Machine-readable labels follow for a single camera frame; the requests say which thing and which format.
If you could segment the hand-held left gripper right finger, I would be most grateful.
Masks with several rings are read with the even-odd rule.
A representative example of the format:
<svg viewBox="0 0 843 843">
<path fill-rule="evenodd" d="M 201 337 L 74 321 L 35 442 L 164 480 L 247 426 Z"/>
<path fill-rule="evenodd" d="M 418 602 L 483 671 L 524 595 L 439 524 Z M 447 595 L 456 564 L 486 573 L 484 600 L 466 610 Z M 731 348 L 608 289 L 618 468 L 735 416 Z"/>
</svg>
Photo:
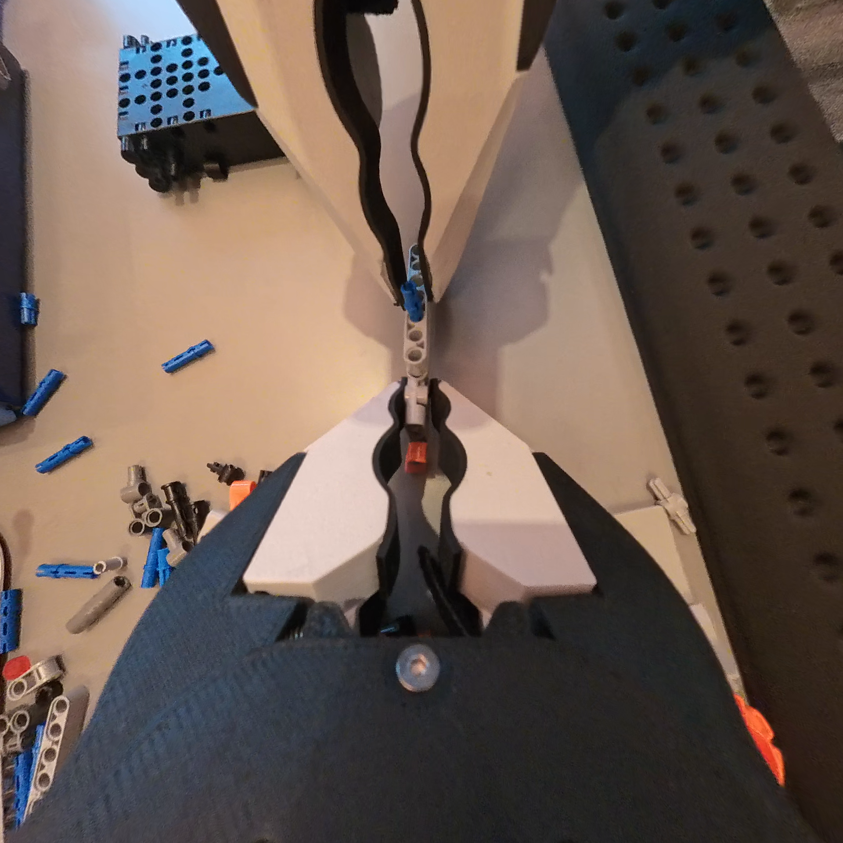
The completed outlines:
<svg viewBox="0 0 843 843">
<path fill-rule="evenodd" d="M 596 577 L 530 447 L 444 381 L 430 423 L 429 593 L 447 632 L 479 635 L 501 604 L 590 593 Z"/>
</svg>

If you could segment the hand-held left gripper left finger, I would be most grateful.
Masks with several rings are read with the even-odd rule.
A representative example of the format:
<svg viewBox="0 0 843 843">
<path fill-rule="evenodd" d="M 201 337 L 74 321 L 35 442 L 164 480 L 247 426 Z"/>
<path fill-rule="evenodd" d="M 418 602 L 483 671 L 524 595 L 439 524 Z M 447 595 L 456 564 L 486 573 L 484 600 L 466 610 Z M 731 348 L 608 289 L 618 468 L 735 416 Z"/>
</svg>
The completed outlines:
<svg viewBox="0 0 843 843">
<path fill-rule="evenodd" d="M 400 569 L 393 476 L 403 467 L 405 381 L 313 442 L 243 575 L 251 594 L 338 605 L 364 636 L 389 624 Z"/>
</svg>

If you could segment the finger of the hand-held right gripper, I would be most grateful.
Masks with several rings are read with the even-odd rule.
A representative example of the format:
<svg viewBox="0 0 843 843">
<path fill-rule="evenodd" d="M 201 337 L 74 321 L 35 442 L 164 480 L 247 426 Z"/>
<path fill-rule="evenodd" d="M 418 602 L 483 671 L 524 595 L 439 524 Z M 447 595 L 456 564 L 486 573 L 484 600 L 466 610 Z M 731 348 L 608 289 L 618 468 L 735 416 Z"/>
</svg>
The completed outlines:
<svg viewBox="0 0 843 843">
<path fill-rule="evenodd" d="M 217 2 L 259 117 L 394 304 L 406 280 L 381 138 L 353 76 L 343 2 Z"/>
<path fill-rule="evenodd" d="M 440 301 L 478 214 L 514 105 L 522 1 L 413 2 L 422 83 L 411 153 L 424 207 L 423 276 Z"/>
</svg>

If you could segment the light grey beam frame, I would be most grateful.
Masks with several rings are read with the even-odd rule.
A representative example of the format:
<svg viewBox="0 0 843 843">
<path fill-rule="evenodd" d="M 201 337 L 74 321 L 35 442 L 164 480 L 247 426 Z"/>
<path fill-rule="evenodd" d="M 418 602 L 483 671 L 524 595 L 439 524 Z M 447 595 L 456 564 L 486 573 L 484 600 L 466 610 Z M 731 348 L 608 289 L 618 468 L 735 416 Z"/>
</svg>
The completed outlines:
<svg viewBox="0 0 843 843">
<path fill-rule="evenodd" d="M 426 311 L 424 318 L 419 323 L 412 323 L 405 311 L 403 334 L 403 360 L 406 367 L 405 423 L 406 427 L 424 430 L 427 420 L 429 389 L 430 310 L 417 244 L 413 244 L 408 250 L 407 279 L 415 281 L 419 287 L 424 287 Z"/>
</svg>

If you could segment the black perforated block assembly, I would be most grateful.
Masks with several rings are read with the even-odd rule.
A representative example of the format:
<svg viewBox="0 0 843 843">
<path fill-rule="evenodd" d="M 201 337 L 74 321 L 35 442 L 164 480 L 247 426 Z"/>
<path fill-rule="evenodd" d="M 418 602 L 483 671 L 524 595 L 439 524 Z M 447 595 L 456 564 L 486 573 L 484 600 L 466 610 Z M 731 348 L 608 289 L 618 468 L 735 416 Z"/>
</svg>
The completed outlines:
<svg viewBox="0 0 843 843">
<path fill-rule="evenodd" d="M 162 195 L 285 157 L 197 33 L 158 41 L 124 36 L 117 137 L 122 159 Z"/>
</svg>

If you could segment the grey curved panel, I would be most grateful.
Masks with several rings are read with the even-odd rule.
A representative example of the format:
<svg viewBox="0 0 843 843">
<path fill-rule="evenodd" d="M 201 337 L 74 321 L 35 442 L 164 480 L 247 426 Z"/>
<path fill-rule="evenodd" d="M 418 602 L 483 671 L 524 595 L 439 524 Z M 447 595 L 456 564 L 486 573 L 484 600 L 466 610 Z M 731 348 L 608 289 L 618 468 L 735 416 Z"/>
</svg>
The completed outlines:
<svg viewBox="0 0 843 843">
<path fill-rule="evenodd" d="M 654 504 L 617 512 L 615 518 L 659 564 L 685 603 L 693 605 L 695 596 L 674 538 L 673 525 L 666 511 Z"/>
</svg>

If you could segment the light grey axle connector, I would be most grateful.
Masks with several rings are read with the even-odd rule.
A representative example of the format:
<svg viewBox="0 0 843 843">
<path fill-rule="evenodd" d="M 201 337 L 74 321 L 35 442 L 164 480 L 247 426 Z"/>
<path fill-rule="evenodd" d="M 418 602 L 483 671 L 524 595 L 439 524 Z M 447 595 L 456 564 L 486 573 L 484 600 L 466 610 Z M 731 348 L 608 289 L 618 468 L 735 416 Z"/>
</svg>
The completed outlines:
<svg viewBox="0 0 843 843">
<path fill-rule="evenodd" d="M 665 511 L 669 520 L 681 534 L 696 534 L 697 528 L 690 516 L 688 502 L 680 493 L 669 489 L 658 477 L 647 480 L 647 489 L 656 505 Z"/>
</svg>

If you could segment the dark grey tube piece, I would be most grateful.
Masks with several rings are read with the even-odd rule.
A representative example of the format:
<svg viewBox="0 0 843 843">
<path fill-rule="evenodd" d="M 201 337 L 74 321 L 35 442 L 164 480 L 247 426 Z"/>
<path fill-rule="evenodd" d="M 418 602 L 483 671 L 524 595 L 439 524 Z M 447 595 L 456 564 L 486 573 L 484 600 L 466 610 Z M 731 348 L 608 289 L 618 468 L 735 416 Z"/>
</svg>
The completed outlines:
<svg viewBox="0 0 843 843">
<path fill-rule="evenodd" d="M 131 588 L 132 583 L 127 576 L 114 576 L 67 621 L 67 632 L 79 635 L 99 623 Z"/>
</svg>

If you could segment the black perforated edge pad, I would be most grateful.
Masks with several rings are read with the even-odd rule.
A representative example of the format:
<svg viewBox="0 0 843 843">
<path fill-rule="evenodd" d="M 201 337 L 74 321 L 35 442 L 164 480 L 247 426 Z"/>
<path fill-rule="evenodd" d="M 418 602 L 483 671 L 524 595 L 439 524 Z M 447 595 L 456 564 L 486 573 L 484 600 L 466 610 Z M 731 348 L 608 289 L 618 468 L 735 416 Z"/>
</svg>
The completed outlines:
<svg viewBox="0 0 843 843">
<path fill-rule="evenodd" d="M 544 39 L 743 685 L 841 841 L 841 150 L 764 2 Z"/>
</svg>

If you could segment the blue robot kit box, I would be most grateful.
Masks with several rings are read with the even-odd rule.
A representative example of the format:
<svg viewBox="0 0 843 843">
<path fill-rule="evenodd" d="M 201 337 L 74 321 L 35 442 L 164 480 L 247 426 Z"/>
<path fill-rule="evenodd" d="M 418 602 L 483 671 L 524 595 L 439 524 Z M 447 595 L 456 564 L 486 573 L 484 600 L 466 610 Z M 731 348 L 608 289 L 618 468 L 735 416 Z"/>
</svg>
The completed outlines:
<svg viewBox="0 0 843 843">
<path fill-rule="evenodd" d="M 29 274 L 28 79 L 1 46 L 1 426 L 11 425 L 25 401 L 26 330 L 20 295 Z"/>
</svg>

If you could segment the orange gear wheel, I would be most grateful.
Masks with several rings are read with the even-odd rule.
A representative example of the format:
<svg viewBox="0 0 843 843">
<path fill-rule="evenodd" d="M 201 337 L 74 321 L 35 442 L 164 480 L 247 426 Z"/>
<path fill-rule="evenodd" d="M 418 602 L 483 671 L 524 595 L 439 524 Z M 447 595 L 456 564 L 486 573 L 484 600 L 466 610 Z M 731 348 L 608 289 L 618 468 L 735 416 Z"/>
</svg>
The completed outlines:
<svg viewBox="0 0 843 843">
<path fill-rule="evenodd" d="M 733 693 L 734 701 L 743 718 L 756 749 L 774 775 L 778 784 L 785 786 L 785 761 L 775 743 L 775 733 L 761 711 L 752 706 L 740 693 Z"/>
</svg>

